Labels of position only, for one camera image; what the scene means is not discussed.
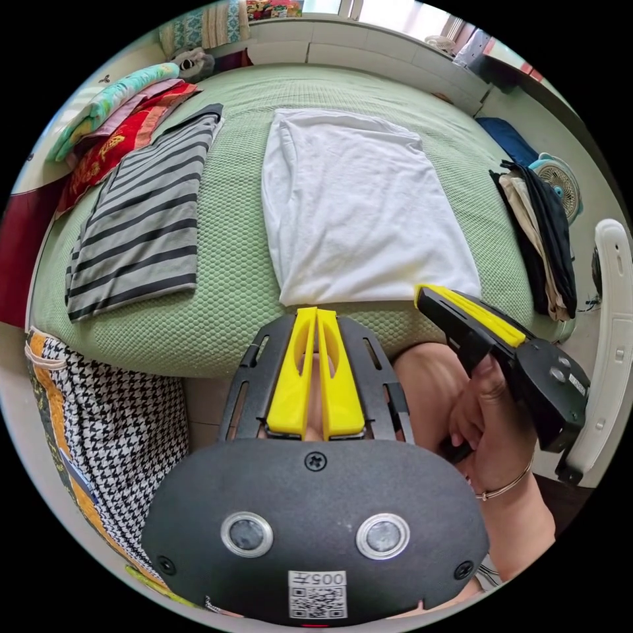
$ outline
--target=orange fabric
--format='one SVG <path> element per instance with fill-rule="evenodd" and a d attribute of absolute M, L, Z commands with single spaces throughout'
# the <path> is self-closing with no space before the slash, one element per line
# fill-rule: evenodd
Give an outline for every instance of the orange fabric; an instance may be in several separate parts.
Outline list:
<path fill-rule="evenodd" d="M 30 347 L 34 354 L 42 357 L 42 353 L 44 352 L 44 343 L 45 336 L 40 333 L 33 333 L 30 340 Z M 61 451 L 66 455 L 66 457 L 70 460 L 71 453 L 66 442 L 66 438 L 64 436 L 64 409 L 63 409 L 63 395 L 55 386 L 53 379 L 51 378 L 51 374 L 47 369 L 43 369 L 42 367 L 33 366 L 33 370 L 35 372 L 35 376 L 38 379 L 38 382 L 44 387 L 46 391 L 46 398 L 49 402 L 49 408 L 51 412 L 51 424 L 53 425 L 53 434 L 55 435 L 55 442 L 57 446 L 61 449 Z M 121 548 L 121 546 L 112 539 L 112 537 L 107 533 L 97 510 L 94 507 L 94 503 L 92 499 L 83 491 L 83 488 L 79 486 L 72 476 L 69 476 L 71 481 L 71 486 L 73 488 L 73 493 L 75 494 L 75 498 L 77 500 L 77 505 L 79 506 L 79 510 L 84 515 L 88 523 L 90 523 L 96 531 L 102 536 L 105 542 L 120 556 L 122 556 L 127 562 L 131 563 L 138 570 L 138 573 L 142 574 L 148 580 L 158 584 L 159 586 L 167 589 L 167 586 L 159 579 L 151 576 L 145 569 L 143 569 L 140 565 L 136 563 L 133 559 L 131 559 L 125 551 Z"/>
<path fill-rule="evenodd" d="M 147 99 L 112 134 L 93 145 L 77 163 L 55 210 L 60 218 L 79 202 L 89 189 L 101 183 L 130 152 L 149 145 L 160 121 L 200 89 L 183 83 Z"/>

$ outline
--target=pink cloth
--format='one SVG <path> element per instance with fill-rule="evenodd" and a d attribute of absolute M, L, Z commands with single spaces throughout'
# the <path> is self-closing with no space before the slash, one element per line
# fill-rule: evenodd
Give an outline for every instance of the pink cloth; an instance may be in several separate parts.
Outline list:
<path fill-rule="evenodd" d="M 124 103 L 120 108 L 116 109 L 105 121 L 104 124 L 99 126 L 92 134 L 85 136 L 85 138 L 99 138 L 103 136 L 109 136 L 128 116 L 133 112 L 134 108 L 140 105 L 145 99 L 165 92 L 174 86 L 182 83 L 182 79 L 165 79 L 159 81 L 151 86 L 141 90 L 137 95 L 133 96 L 129 101 Z"/>
<path fill-rule="evenodd" d="M 83 155 L 94 145 L 96 145 L 104 137 L 108 137 L 112 132 L 128 118 L 128 116 L 137 108 L 143 101 L 151 99 L 157 94 L 161 94 L 166 90 L 170 90 L 174 86 L 178 86 L 183 83 L 182 79 L 165 79 L 159 81 L 151 86 L 141 90 L 137 95 L 134 95 L 129 101 L 125 102 L 120 108 L 117 108 L 92 134 L 88 134 L 82 138 L 73 150 L 66 157 L 66 164 L 74 169 L 77 163 L 81 160 Z"/>

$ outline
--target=gray and black striped shirt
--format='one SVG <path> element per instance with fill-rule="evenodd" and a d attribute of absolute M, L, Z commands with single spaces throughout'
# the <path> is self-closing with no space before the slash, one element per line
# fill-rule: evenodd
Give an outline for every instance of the gray and black striped shirt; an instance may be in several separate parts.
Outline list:
<path fill-rule="evenodd" d="M 222 105 L 208 105 L 127 154 L 107 178 L 66 271 L 71 321 L 195 289 L 198 190 L 222 122 Z"/>

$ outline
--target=window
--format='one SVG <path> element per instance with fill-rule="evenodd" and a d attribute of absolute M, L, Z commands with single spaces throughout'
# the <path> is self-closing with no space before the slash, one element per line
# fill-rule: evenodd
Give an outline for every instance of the window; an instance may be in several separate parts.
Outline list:
<path fill-rule="evenodd" d="M 416 0 L 304 0 L 303 15 L 354 20 L 424 41 L 431 35 L 453 39 L 462 21 Z"/>
<path fill-rule="evenodd" d="M 325 13 L 337 15 L 341 9 L 341 0 L 305 0 L 303 3 L 303 14 Z"/>
<path fill-rule="evenodd" d="M 450 14 L 415 0 L 363 0 L 359 22 L 388 28 L 424 41 L 441 35 Z"/>

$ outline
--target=bed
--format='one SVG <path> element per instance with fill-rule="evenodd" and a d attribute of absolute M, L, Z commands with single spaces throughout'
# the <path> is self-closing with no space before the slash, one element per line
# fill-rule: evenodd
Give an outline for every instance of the bed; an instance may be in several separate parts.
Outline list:
<path fill-rule="evenodd" d="M 249 67 L 200 83 L 204 93 L 156 130 L 204 104 L 224 105 L 225 123 L 205 163 L 198 200 L 198 287 L 71 324 L 64 304 L 67 257 L 99 188 L 53 225 L 32 297 L 32 325 L 97 361 L 167 376 L 232 375 L 258 329 L 284 314 L 268 254 L 261 167 L 273 112 L 321 107 L 376 115 L 415 131 L 435 166 L 481 280 L 482 297 L 557 340 L 562 324 L 533 311 L 528 277 L 504 204 L 489 177 L 508 156 L 468 115 L 386 78 L 308 65 Z M 387 354 L 443 340 L 408 303 L 332 307 L 373 329 Z M 569 324 L 565 328 L 569 334 Z"/>

